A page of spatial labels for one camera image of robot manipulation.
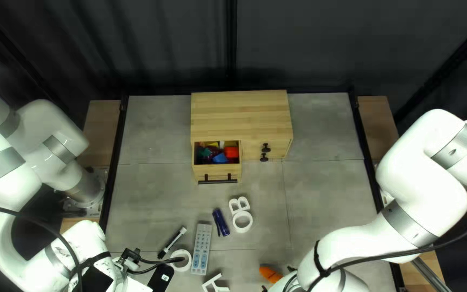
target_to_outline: closed drawer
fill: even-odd
[[[239,162],[226,164],[196,164],[196,142],[192,143],[192,169],[198,183],[235,183],[241,180],[242,145],[239,145]]]
[[[260,159],[264,144],[268,143],[268,148],[271,149],[266,153],[266,157],[269,159],[284,158],[288,153],[291,139],[284,140],[243,140],[242,142],[242,156],[246,160]]]

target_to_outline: concrete tile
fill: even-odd
[[[121,164],[191,161],[191,96],[131,96]]]
[[[304,255],[328,232],[376,216],[363,161],[283,162],[292,247]]]
[[[288,248],[289,228],[280,162],[243,162],[238,184],[197,185],[190,164],[119,165],[107,224],[107,247],[158,251],[184,225],[181,244],[194,245],[198,222],[213,223],[220,208],[231,234],[215,235],[213,250]],[[236,233],[228,208],[233,197],[246,196],[254,218],[252,229]]]
[[[286,161],[363,159],[347,93],[288,99],[294,139]]]
[[[206,276],[198,276],[188,272],[175,272],[166,292],[199,292],[203,291],[201,285],[213,276],[221,273],[223,277],[218,285],[229,287],[230,291],[261,291],[262,285],[271,286],[259,274],[261,263],[269,264],[279,272],[287,274],[287,269],[282,262],[286,253],[276,250],[213,250],[210,252]],[[146,259],[156,260],[156,253],[142,253]],[[142,284],[147,285],[153,272],[131,277]]]

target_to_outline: remote control button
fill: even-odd
[[[204,269],[206,267],[206,255],[201,257],[201,268]]]
[[[198,268],[199,266],[199,256],[194,257],[194,262],[192,263],[194,268]]]

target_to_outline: drawer handle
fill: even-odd
[[[205,174],[204,180],[198,181],[198,184],[211,184],[211,183],[237,183],[237,179],[232,179],[232,174],[228,174],[228,179],[208,180],[208,174]]]
[[[266,157],[266,154],[265,154],[265,153],[261,153],[261,155],[263,156],[263,157],[261,157],[261,159],[260,159],[261,162],[267,162],[267,161],[269,160],[268,157]]]
[[[262,149],[263,153],[268,153],[271,151],[271,148],[268,148],[268,143],[263,144],[264,148]]]

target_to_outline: wooden drawer cabinet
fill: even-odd
[[[195,143],[238,141],[238,164],[195,164]],[[240,180],[242,160],[284,158],[293,141],[285,90],[199,92],[192,94],[192,169],[198,182]]]

